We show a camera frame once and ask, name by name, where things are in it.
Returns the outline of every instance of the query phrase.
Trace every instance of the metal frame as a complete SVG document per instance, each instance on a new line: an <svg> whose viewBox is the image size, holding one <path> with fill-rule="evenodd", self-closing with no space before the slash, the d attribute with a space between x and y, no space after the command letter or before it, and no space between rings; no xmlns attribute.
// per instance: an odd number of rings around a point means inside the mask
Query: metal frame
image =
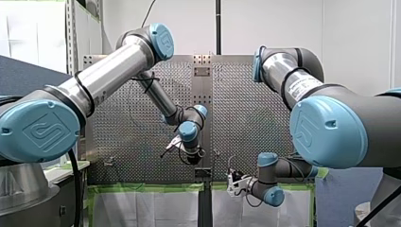
<svg viewBox="0 0 401 227"><path fill-rule="evenodd" d="M101 60L104 58L104 56L85 56L84 57L84 68L96 63L97 61ZM213 215L212 215L212 190L211 190L211 182L212 181L226 181L226 176L225 176L225 171L226 171L226 158L228 157L227 155L231 155L232 153L227 153L227 150L219 150L218 146L214 144L216 138L221 136L226 136L225 132L228 132L230 130L231 133L234 133L235 136L239 136L239 138L242 138L242 134L238 135L238 132L235 130L238 130L238 128L234 129L228 129L228 131L223 131L223 134L219 130L213 130L213 127L220 127L222 123L220 121L220 118L216 118L216 114L225 114L225 112L222 112L221 110L218 110L216 112L216 108L224 108L228 109L228 114L231 115L231 108L228 106L221 105L221 100L217 98L221 98L221 95L218 93L218 89L220 89L218 86L216 86L216 83L220 83L220 85L225 86L225 85L231 85L230 83L226 84L225 82L229 82L230 79L234 80L234 85L237 86L238 84L241 84L243 81L247 81L248 79L244 78L238 78L238 77L231 77L231 74L236 73L241 73L242 75L245 75L246 77L249 75L249 86L252 86L253 93L255 93L255 96L258 96L260 100L261 96L264 97L266 96L266 99L268 99L270 102L267 103L268 106L260 106L259 103L256 105L260 107L260 109L268 109L271 107L273 108L274 112L278 112L278 114L275 114L274 117L279 117L280 120L278 120L278 123L276 126L282 128L282 130L279 131L279 136L277 135L271 135L271 131L268 131L268 134L262 134L262 137L266 137L268 139L274 140L274 139L280 139L284 140L285 143L281 143L280 145L274 145L272 146L273 150L263 150L263 151L277 151L275 149L281 150L281 153L279 154L281 156L290 154L292 152L292 144L290 141L290 136L289 136L289 131L288 131L288 118L289 118L289 112L286 108L286 106L282 103L280 97L277 94L274 94L269 90L267 86L263 86L263 84L253 84L251 80L251 70L252 70L252 56L210 56L210 55L194 55L194 56L174 56L170 61L168 61L165 66L163 66L164 62L161 62L160 64L156 65L155 68L152 70L156 70L156 72L161 72L163 70L171 70L171 68L176 67L177 65L180 65L181 63L184 63L185 68L190 68L190 75L169 75L172 79L169 77L162 78L161 82L162 85L164 85L164 88L166 89L166 92L170 95L170 97L173 99L173 101L183 101L186 100L185 102L186 105L196 105L196 104L202 104L208 109L208 115L207 115L207 120L205 122L205 126L202 131L201 135L201 141L202 141L202 146L207 152L207 155L201 160L200 164L197 166L185 166L184 168L182 167L183 164L180 163L178 160L178 157L176 154L169 154L172 156L173 160L178 161L179 163L174 163L174 162L164 162L162 163L162 170L160 169L160 166L157 166L157 164L154 164L153 160L147 160L147 169L153 169L155 168L154 171L159 172L159 174L163 173L169 173L168 178L172 177L174 178L175 172L169 172L171 169L176 170L178 166L180 166L180 170L182 173L189 173L190 175L186 176L192 176L191 179L187 179L185 181L180 181L180 180L172 180L166 179L168 181L146 181L146 179L138 179L137 182L146 182L146 183L203 183L204 184L204 190L199 193L199 220L198 220L198 225L200 227L205 227L205 226L213 226ZM178 79L179 77L184 77L184 80L176 81L175 79ZM185 81L185 84L189 84L189 94L181 94L180 91L175 91L174 84L178 83L178 86L183 86L180 84L180 82ZM231 99L236 99L236 96L242 96L243 94L237 93L237 91L233 92L233 96ZM112 100L114 104L117 107L120 107L121 104L115 103L119 99L119 94L117 94L117 99ZM145 111L148 112L150 106L153 108L153 104L151 101L148 99L147 96L138 96L137 98L141 99L142 102L135 102L136 104L146 104L147 107L145 107ZM141 106L135 106L134 108L136 109L141 109L144 107ZM246 112L247 110L244 111L244 108L246 109L247 106L241 106L237 107L239 108L242 113L236 112L235 114L244 114L248 115ZM153 125L154 127L160 127L163 126L163 123L154 123L155 119L153 118L146 118L146 119L152 119L150 120L149 124ZM100 169L103 169L101 171L105 171L104 168L105 166L107 169L110 169L113 173L117 173L118 165L116 165L116 160L114 157L109 157L108 159L104 159L104 157L99 157L98 156L98 150L96 147L96 141L94 138L94 128L93 127L98 127L99 124L102 124L101 122L96 122L96 113L93 118L88 120L88 124L86 127L86 157L88 160L92 162L92 170L91 168L89 169L89 178L91 177L91 174L96 174L96 171L99 171ZM237 150L236 152L239 152L238 154L241 154L242 161L249 161L251 166L255 166L256 164L254 159L253 161L253 156L254 158L257 156L257 153L260 152L260 147L256 148L255 150ZM250 169L245 162L237 162L236 163L241 168L242 171L247 172L247 173L253 173L253 169ZM128 171L136 171L135 169L126 169ZM195 177L196 172L202 171L204 174L199 174L200 176L197 178ZM108 183L108 182L92 182L96 184L102 184L102 183ZM286 180L286 183L299 183L293 180Z"/></svg>
<svg viewBox="0 0 401 227"><path fill-rule="evenodd" d="M67 72L74 76L78 71L78 48L77 48L77 31L75 18L75 0L66 0L65 4L65 22L67 36Z"/></svg>

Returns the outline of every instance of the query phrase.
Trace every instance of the green tape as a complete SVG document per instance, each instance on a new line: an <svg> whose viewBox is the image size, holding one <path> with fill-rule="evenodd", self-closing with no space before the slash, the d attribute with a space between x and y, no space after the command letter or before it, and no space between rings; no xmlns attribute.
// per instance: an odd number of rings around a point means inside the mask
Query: green tape
<svg viewBox="0 0 401 227"><path fill-rule="evenodd" d="M329 170L326 167L319 167L318 175L316 177L324 179L328 175L328 171Z"/></svg>

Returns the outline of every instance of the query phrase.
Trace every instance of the stainless steel panel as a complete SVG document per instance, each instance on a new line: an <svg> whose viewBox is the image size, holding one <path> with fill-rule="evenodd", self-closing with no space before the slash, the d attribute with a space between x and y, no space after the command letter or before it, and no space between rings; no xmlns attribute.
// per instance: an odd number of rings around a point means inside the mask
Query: stainless steel panel
<svg viewBox="0 0 401 227"><path fill-rule="evenodd" d="M192 104L192 56L160 62L152 71L176 104ZM175 127L162 122L161 113L143 92L136 81L129 81L96 109L87 130L87 149L94 161L89 183L194 181L193 167L182 164L177 152L160 158Z"/></svg>
<svg viewBox="0 0 401 227"><path fill-rule="evenodd" d="M210 76L194 77L196 67L209 67ZM208 108L202 143L212 152L200 166L215 167L214 181L225 181L227 160L233 154L233 167L254 173L258 153L292 152L289 112L281 97L266 85L253 83L252 56L175 56L152 70L176 104L201 103ZM93 163L89 183L194 182L194 168L182 164L177 152L160 158L173 131L136 81L129 81L88 122L86 151Z"/></svg>
<svg viewBox="0 0 401 227"><path fill-rule="evenodd" d="M252 81L252 56L213 56L212 149L215 181L225 181L227 160L244 173L256 171L260 152L286 156L293 150L289 112L278 94Z"/></svg>

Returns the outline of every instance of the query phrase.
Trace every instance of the metal bracket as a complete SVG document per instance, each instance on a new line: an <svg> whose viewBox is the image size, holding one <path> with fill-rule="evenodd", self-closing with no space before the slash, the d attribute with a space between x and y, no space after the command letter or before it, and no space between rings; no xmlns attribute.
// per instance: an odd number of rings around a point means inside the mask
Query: metal bracket
<svg viewBox="0 0 401 227"><path fill-rule="evenodd" d="M67 0L66 4L66 24L67 24L67 72L74 76L78 71L78 49L77 49L77 31L75 18L75 0Z"/></svg>
<svg viewBox="0 0 401 227"><path fill-rule="evenodd" d="M195 168L195 182L205 183L210 182L212 179L211 167L196 167Z"/></svg>

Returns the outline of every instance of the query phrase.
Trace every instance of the white paper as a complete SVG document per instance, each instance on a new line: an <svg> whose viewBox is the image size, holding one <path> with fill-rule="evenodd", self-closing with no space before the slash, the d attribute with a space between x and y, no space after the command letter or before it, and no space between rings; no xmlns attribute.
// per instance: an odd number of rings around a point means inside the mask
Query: white paper
<svg viewBox="0 0 401 227"><path fill-rule="evenodd" d="M37 40L37 23L31 12L25 14L26 9L11 12L7 16L9 26L10 40L28 40L36 42Z"/></svg>
<svg viewBox="0 0 401 227"><path fill-rule="evenodd" d="M37 42L31 41L9 41L11 57L32 64L38 64Z"/></svg>
<svg viewBox="0 0 401 227"><path fill-rule="evenodd" d="M9 39L9 28L7 26L7 16L0 12L0 40Z"/></svg>
<svg viewBox="0 0 401 227"><path fill-rule="evenodd" d="M0 55L10 57L8 40L0 40Z"/></svg>
<svg viewBox="0 0 401 227"><path fill-rule="evenodd" d="M89 45L91 55L100 55L102 53L102 38L100 22L88 14L88 30L89 30Z"/></svg>
<svg viewBox="0 0 401 227"><path fill-rule="evenodd" d="M62 73L67 72L64 12L63 3L50 3L38 9L37 18L39 65Z"/></svg>

